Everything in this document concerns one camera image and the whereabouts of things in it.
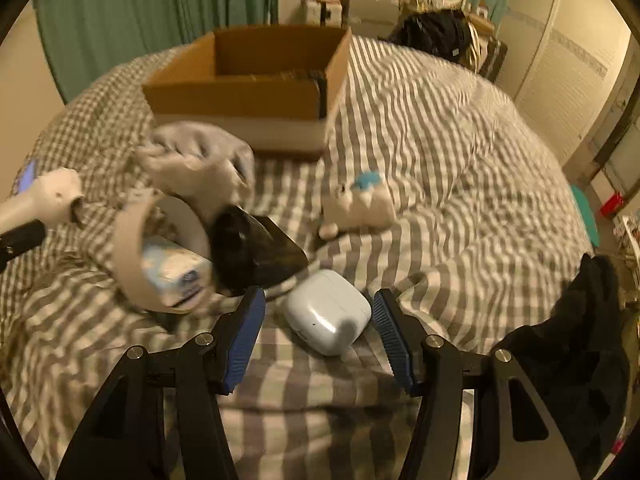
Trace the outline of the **white louvered wardrobe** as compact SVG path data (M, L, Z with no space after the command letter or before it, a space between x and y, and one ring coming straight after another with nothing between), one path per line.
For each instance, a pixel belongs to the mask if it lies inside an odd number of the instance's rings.
M508 0L498 39L496 85L566 164L614 89L629 27L611 0Z

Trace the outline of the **white knitted sock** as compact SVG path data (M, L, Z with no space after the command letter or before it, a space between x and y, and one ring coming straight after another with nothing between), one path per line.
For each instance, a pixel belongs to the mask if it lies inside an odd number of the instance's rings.
M252 149L217 126L204 122L159 126L137 153L154 186L182 198L205 222L253 195Z

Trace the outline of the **cardboard box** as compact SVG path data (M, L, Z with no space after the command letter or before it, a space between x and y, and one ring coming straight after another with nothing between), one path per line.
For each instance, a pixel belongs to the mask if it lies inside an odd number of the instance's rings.
M352 31L314 25L216 29L142 86L160 125L223 128L260 156L318 159L346 88Z

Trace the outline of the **green stool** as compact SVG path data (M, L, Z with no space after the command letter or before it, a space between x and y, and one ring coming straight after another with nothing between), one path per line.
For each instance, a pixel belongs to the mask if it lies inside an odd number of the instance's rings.
M576 204L578 206L578 210L580 215L582 216L582 221L584 222L588 237L590 239L590 243L594 248L598 248L600 246L600 234L597 226L596 217L591 210L591 207L588 202L587 196L585 196L584 192L576 185L572 184L570 186L572 193L574 195L574 199L576 200Z

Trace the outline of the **smartphone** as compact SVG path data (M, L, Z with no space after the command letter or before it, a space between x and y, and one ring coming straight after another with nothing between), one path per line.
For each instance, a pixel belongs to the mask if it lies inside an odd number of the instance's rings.
M17 194L22 194L26 192L37 179L37 161L32 159L28 162L26 168L21 173L21 177L17 182Z

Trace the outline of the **dark suitcase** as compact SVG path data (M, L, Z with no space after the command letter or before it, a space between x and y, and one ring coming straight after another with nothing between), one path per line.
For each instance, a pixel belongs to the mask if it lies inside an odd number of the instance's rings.
M506 60L506 54L508 53L508 46L505 42L491 37L488 39L487 55L480 71L480 76L489 80L493 84L496 82L503 63Z

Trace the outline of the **large green curtain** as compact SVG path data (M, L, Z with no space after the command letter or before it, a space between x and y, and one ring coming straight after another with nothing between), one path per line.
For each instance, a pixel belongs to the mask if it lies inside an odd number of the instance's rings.
M118 64L213 29L271 24L278 0L34 0L58 93L70 102Z

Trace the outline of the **silver mini fridge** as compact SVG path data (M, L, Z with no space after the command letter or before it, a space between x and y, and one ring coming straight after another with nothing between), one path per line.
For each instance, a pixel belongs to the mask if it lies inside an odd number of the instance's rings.
M348 0L347 23L356 36L386 39L400 14L401 0Z

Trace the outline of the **white suitcase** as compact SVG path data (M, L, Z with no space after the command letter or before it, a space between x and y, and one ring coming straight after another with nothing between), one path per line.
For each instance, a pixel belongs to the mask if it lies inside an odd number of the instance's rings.
M314 26L342 26L341 0L305 0L305 23Z

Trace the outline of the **white plush toy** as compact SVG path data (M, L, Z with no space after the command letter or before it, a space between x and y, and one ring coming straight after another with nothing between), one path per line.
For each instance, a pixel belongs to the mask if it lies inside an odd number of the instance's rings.
M359 228L386 229L397 219L392 194L376 171L358 174L321 197L318 235L333 240L341 232Z

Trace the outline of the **black garment on bed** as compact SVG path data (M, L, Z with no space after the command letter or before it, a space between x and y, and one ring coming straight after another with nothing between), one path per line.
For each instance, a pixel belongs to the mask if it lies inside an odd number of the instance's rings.
M630 365L620 282L608 258L583 255L548 320L495 345L521 365L546 404L583 479L593 478L622 428Z

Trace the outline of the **checkered bed duvet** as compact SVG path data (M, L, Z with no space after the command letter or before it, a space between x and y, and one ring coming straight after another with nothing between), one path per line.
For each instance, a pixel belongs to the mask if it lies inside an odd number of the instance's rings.
M82 226L60 226L1 277L1 381L32 459L53 478L115 363L135 344L176 348L235 301L214 292L174 318L135 309L113 278L122 203L150 181L137 148L152 127L142 94L170 52L118 66L66 106L30 152L40 171L81 176ZM386 181L396 221L333 240L321 197L366 171ZM303 248L311 270L342 274L459 348L485 353L548 318L590 248L562 168L511 99L428 55L355 38L346 93L318 162L261 160L247 204ZM394 381L368 328L334 359L307 351L281 318L292 282L269 289L243 381L220 401L243 479L393 479L418 404Z

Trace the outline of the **red fire extinguisher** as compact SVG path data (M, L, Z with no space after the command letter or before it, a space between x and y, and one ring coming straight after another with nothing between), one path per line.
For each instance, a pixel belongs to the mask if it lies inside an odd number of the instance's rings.
M620 192L615 192L600 208L600 215L603 218L614 218L624 206L624 196Z

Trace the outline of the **white earbuds case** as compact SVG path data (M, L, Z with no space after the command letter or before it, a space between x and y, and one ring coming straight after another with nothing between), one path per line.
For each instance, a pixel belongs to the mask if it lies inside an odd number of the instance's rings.
M293 332L322 356L345 353L367 327L371 315L366 297L329 269L310 274L291 290L284 306L284 317Z

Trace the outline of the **black clothes on chair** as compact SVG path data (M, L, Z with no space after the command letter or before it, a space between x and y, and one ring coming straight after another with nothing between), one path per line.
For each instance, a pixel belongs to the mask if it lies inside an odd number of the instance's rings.
M397 44L480 71L480 36L461 10L412 12L386 38Z

